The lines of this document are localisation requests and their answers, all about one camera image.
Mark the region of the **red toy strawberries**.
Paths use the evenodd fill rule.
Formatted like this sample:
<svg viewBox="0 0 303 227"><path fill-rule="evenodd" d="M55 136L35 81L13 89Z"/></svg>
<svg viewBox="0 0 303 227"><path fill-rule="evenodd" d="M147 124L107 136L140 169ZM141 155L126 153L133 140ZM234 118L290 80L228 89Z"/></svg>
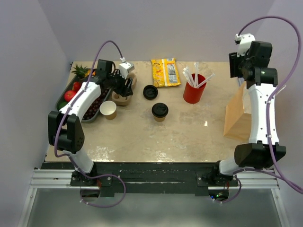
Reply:
<svg viewBox="0 0 303 227"><path fill-rule="evenodd" d="M76 93L80 90L82 83L81 82L74 82L72 86L72 90Z"/></svg>

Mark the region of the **red plastic cup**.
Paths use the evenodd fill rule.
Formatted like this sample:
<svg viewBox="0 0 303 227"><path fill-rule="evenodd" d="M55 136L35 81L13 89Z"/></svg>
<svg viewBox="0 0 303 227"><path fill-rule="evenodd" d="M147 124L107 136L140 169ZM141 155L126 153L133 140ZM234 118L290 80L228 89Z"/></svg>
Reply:
<svg viewBox="0 0 303 227"><path fill-rule="evenodd" d="M203 84L199 88L195 88L195 87L191 86L189 84L189 82L187 81L187 83L185 85L184 93L183 93L184 100L190 104L198 103L200 101L200 98L203 94L205 87L206 87L206 83Z"/></svg>

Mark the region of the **green toy lime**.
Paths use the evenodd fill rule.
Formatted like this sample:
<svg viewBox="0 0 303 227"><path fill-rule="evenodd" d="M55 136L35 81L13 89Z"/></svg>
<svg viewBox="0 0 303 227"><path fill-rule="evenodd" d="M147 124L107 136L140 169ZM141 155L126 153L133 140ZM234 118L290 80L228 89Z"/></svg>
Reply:
<svg viewBox="0 0 303 227"><path fill-rule="evenodd" d="M68 103L66 101L64 102L61 102L58 106L57 106L57 109L60 110L62 109L63 107L65 107Z"/></svg>

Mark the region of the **brown paper bag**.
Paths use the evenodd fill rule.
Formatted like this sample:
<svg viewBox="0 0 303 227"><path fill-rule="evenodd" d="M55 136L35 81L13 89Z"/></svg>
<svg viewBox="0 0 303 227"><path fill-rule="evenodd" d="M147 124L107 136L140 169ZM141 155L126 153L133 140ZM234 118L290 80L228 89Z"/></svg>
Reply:
<svg viewBox="0 0 303 227"><path fill-rule="evenodd" d="M226 106L223 135L248 143L279 143L276 131L275 100L272 94L276 87L262 83L247 88L240 86Z"/></svg>

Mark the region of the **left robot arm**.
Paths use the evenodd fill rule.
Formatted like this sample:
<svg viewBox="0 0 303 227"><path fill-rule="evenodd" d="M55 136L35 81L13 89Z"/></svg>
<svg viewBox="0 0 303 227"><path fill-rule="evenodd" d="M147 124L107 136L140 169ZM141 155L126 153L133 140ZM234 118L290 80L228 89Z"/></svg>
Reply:
<svg viewBox="0 0 303 227"><path fill-rule="evenodd" d="M99 60L97 68L90 71L71 101L48 115L48 140L54 147L55 156L60 157L57 152L62 151L62 155L73 162L76 171L82 173L81 179L86 185L94 185L98 174L93 171L94 162L83 148L85 135L81 121L84 114L106 89L123 97L133 95L133 80L128 75L134 65L122 60L117 69L112 67L113 62Z"/></svg>

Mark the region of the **dark purple grape bunch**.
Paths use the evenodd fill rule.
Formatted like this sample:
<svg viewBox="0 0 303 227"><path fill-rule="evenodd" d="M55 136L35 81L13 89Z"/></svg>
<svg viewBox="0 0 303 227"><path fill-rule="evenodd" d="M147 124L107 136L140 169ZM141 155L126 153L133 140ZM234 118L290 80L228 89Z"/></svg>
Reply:
<svg viewBox="0 0 303 227"><path fill-rule="evenodd" d="M86 113L84 114L82 121L91 122L99 114L99 108L104 101L107 101L111 94L111 89L107 89L101 93L101 95L93 101Z"/></svg>

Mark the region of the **red toy apple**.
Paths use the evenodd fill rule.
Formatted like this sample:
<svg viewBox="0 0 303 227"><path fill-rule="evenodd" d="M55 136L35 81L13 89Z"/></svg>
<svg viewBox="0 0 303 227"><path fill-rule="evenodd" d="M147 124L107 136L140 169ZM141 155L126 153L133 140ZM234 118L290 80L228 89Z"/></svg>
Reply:
<svg viewBox="0 0 303 227"><path fill-rule="evenodd" d="M66 102L70 102L76 94L77 94L76 91L74 91L74 90L68 90L64 94L64 100Z"/></svg>

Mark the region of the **black mounting base plate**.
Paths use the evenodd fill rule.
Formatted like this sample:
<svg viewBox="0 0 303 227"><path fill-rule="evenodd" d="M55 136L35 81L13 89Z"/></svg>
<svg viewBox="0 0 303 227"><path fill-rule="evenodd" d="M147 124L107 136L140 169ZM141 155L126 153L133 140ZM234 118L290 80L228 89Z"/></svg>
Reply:
<svg viewBox="0 0 303 227"><path fill-rule="evenodd" d="M47 162L41 169L68 172L70 186L99 189L102 197L123 192L208 196L210 191L218 192L227 186L245 188L249 182L243 173L237 177L219 173L218 163L96 162L86 176L76 171L70 162Z"/></svg>

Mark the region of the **yellow snack bag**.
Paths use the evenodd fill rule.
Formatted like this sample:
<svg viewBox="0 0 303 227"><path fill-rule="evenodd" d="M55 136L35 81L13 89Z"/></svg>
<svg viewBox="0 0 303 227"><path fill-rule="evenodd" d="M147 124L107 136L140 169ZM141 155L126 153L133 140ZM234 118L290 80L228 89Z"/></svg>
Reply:
<svg viewBox="0 0 303 227"><path fill-rule="evenodd" d="M152 79L155 87L175 87L181 85L176 59L153 59Z"/></svg>

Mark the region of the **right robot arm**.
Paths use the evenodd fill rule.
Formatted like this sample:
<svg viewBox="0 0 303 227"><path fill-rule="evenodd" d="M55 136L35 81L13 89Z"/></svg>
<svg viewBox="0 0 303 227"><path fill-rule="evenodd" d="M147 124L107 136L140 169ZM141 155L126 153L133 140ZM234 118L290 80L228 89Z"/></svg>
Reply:
<svg viewBox="0 0 303 227"><path fill-rule="evenodd" d="M240 53L230 53L230 76L243 78L250 97L251 131L248 143L238 145L232 158L219 162L219 169L211 173L211 181L223 185L228 176L252 167L269 168L286 154L280 145L275 122L275 91L277 70L269 68L272 44L251 41Z"/></svg>

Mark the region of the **toy pineapple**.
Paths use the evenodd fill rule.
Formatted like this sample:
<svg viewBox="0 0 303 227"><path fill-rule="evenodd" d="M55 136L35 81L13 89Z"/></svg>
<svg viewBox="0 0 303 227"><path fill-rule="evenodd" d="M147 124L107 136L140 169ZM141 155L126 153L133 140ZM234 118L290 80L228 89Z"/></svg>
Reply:
<svg viewBox="0 0 303 227"><path fill-rule="evenodd" d="M81 79L87 78L90 74L91 69L88 67L83 67L82 65L76 64L73 68L72 73L74 73L76 76L78 76Z"/></svg>

